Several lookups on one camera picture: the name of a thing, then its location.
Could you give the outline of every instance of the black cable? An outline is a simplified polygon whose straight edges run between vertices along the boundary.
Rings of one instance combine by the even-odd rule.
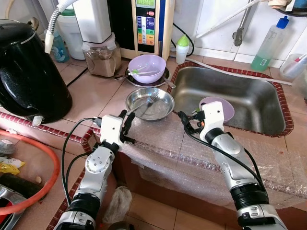
[[[276,9],[279,13],[283,13],[285,15],[288,15],[288,16],[293,16],[293,17],[307,17],[307,13],[305,14],[296,14],[296,13],[290,13],[290,12],[286,12],[286,11],[283,11],[281,9]]]
[[[71,82],[67,84],[67,87],[69,87],[71,84],[73,84],[79,77],[81,77],[82,74],[84,74],[88,68],[86,67],[77,77],[75,77]]]
[[[74,159],[72,159],[72,161],[69,163],[69,166],[67,168],[67,171],[66,171],[66,180],[65,180],[65,183],[68,185],[68,177],[69,177],[69,173],[71,171],[71,167],[72,165],[74,164],[74,162],[76,160],[78,160],[80,157],[84,157],[84,156],[88,156],[90,155],[91,153],[90,152],[86,152],[86,153],[83,153],[83,154],[80,154],[78,156],[76,156]]]
[[[259,179],[261,179],[261,181],[262,181],[262,178],[261,178],[261,175],[260,175],[260,172],[259,172],[258,166],[257,166],[257,164],[256,164],[256,162],[255,162],[255,159],[253,158],[253,156],[250,154],[250,152],[249,152],[249,151],[248,151],[246,148],[244,148],[244,150],[245,150],[246,154],[249,156],[249,158],[250,158],[251,162],[253,163],[254,168],[255,168],[255,170],[256,170],[256,174],[257,174],[257,176],[258,176],[258,177],[259,177]]]
[[[213,149],[213,150],[215,150],[215,151],[220,152],[220,153],[223,154],[224,156],[228,157],[229,159],[233,160],[234,162],[236,162],[237,164],[239,164],[240,166],[242,166],[243,168],[245,168],[248,172],[250,172],[250,173],[256,178],[256,180],[258,181],[258,183],[259,183],[259,185],[262,187],[262,189],[263,189],[264,191],[266,191],[266,189],[265,189],[265,187],[264,187],[264,185],[263,185],[262,180],[261,180],[261,179],[256,175],[256,173],[254,173],[247,165],[245,165],[244,163],[242,163],[241,161],[239,161],[237,158],[231,156],[230,154],[224,152],[223,150],[217,148],[216,146],[213,146],[213,145],[211,145],[211,144],[209,144],[209,143],[207,143],[207,142],[204,142],[204,141],[202,141],[202,140],[196,138],[195,136],[193,136],[192,134],[189,133],[189,131],[187,130],[187,128],[186,128],[185,126],[184,126],[184,131],[185,131],[186,134],[187,134],[190,138],[192,138],[193,140],[195,140],[195,141],[197,141],[198,143],[201,143],[201,144],[203,144],[203,145],[205,145],[205,146],[207,146],[207,147],[209,147],[209,148],[211,148],[211,149]]]
[[[67,142],[69,140],[69,138],[71,137],[72,133],[74,132],[74,130],[77,128],[77,126],[83,122],[83,121],[94,121],[94,119],[92,118],[83,118],[80,121],[78,121],[72,128],[72,130],[70,131],[70,133],[67,135],[64,145],[63,145],[63,151],[62,151],[62,163],[61,163],[61,175],[62,175],[62,184],[63,184],[63,188],[64,188],[64,192],[65,192],[65,196],[66,196],[66,200],[67,200],[67,204],[70,205],[71,204],[71,200],[69,198],[69,193],[68,193],[68,188],[67,188],[67,184],[65,181],[65,174],[64,174],[64,170],[65,170],[65,165],[64,165],[64,161],[65,161],[65,150],[66,150],[66,145]]]
[[[183,34],[185,34],[188,38],[188,40],[190,40],[191,44],[192,44],[192,52],[190,54],[187,55],[187,57],[191,56],[193,53],[194,53],[194,43],[192,41],[192,39],[189,37],[189,35],[184,32],[179,26],[177,26],[175,23],[173,23],[173,25],[178,29],[180,30]]]
[[[174,43],[174,41],[171,39],[171,43],[173,44],[173,46],[176,48],[176,44]]]

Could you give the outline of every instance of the red hose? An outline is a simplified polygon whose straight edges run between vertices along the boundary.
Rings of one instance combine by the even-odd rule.
[[[38,147],[39,149],[41,149],[42,151],[44,151],[45,153],[47,153],[49,155],[49,157],[52,159],[53,161],[53,172],[52,172],[52,176],[51,178],[46,182],[45,186],[38,192],[36,193],[34,196],[30,197],[29,199],[17,204],[17,205],[13,205],[10,207],[0,207],[0,216],[1,215],[7,215],[13,212],[18,212],[26,207],[31,206],[32,204],[34,204],[36,201],[38,201],[40,198],[42,198],[44,195],[47,194],[47,192],[49,192],[49,190],[52,188],[52,186],[54,185],[54,183],[56,182],[58,176],[59,176],[59,160],[58,157],[56,156],[56,154],[54,153],[54,151],[52,151],[49,147],[47,147],[46,145],[18,135],[18,134],[10,134],[6,131],[0,130],[0,135],[5,135],[7,137],[11,137],[11,138],[16,138],[19,140],[22,140],[26,143],[29,143],[31,145],[34,145],[36,147]]]

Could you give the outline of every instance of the electric kettle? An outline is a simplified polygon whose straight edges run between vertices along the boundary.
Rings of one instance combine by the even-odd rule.
[[[0,20],[0,79],[1,106],[36,125],[61,119],[72,106],[59,71],[28,24]]]

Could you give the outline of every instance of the green liquid bottle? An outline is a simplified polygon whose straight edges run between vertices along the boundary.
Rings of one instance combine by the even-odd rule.
[[[251,63],[252,69],[256,71],[264,71],[268,67],[270,60],[283,41],[285,36],[284,28],[287,26],[288,22],[289,20],[287,19],[287,16],[285,16],[279,20],[277,25],[272,25],[270,27],[257,55]]]

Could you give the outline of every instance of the silver robot arm segment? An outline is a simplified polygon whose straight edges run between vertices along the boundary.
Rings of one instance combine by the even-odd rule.
[[[115,154],[124,141],[133,141],[124,135],[128,133],[132,120],[131,113],[124,127],[126,110],[119,116],[106,115],[101,119],[101,144],[85,161],[85,175],[76,190],[71,205],[62,214],[56,230],[94,230],[95,218],[106,193],[107,178],[112,170]]]
[[[213,153],[234,200],[239,225],[245,230],[286,230],[275,208],[269,205],[269,198],[262,182],[260,183],[245,167],[221,153],[229,154],[252,170],[242,145],[230,134],[224,133],[222,103],[204,104],[201,111],[191,118],[182,111],[178,115],[190,137],[199,133],[201,143],[220,150],[214,149]],[[189,120],[192,119],[199,121],[198,129],[191,126]]]

